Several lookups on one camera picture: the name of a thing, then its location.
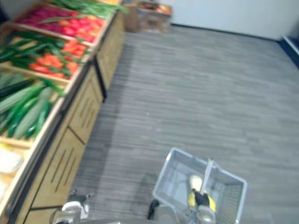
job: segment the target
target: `gray carpet floor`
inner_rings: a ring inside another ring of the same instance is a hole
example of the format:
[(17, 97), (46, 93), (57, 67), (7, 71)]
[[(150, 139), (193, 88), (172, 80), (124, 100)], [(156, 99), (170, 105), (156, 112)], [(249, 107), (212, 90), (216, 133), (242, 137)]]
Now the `gray carpet floor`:
[(242, 224), (299, 221), (299, 71), (275, 42), (192, 28), (126, 34), (73, 187), (90, 218), (143, 218), (172, 147), (248, 182)]

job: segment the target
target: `wooden cabinet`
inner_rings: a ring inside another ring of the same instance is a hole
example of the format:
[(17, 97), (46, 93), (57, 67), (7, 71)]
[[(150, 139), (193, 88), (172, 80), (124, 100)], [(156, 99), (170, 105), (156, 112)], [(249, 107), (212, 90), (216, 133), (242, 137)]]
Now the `wooden cabinet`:
[(105, 88), (109, 89), (124, 42), (123, 14), (118, 12), (98, 52), (97, 59)]
[(38, 223), (36, 217), (50, 216), (53, 207), (67, 202), (102, 100), (91, 65), (31, 185), (17, 224)]

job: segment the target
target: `white wall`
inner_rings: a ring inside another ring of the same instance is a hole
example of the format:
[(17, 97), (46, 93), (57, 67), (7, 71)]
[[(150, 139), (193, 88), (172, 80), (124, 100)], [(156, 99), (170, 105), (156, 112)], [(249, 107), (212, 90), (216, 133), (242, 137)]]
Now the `white wall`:
[(299, 22), (299, 0), (161, 0), (173, 23), (280, 39)]
[(1, 7), (11, 18), (17, 16), (22, 10), (30, 7), (31, 4), (39, 0), (1, 0)]

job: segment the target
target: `cardboard box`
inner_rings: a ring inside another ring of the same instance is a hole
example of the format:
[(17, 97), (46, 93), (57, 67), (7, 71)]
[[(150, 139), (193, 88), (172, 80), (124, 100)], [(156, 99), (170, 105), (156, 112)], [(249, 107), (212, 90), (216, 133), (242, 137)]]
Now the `cardboard box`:
[(144, 31), (167, 33), (171, 27), (172, 8), (168, 5), (140, 2), (138, 5), (139, 28)]
[(137, 32), (139, 30), (138, 3), (139, 0), (124, 3), (124, 6), (130, 10), (129, 14), (124, 14), (125, 30), (127, 32)]

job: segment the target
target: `metal basket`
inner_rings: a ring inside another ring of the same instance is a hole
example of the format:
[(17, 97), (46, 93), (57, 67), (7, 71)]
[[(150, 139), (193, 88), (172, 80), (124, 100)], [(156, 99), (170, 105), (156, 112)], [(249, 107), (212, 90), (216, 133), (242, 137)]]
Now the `metal basket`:
[[(196, 209), (189, 207), (189, 177), (204, 178), (207, 162), (177, 148), (173, 148), (163, 165), (153, 190), (153, 197), (171, 206), (183, 223), (196, 220)], [(218, 166), (213, 166), (206, 192), (216, 203), (217, 224), (237, 224), (241, 218), (247, 182)]]

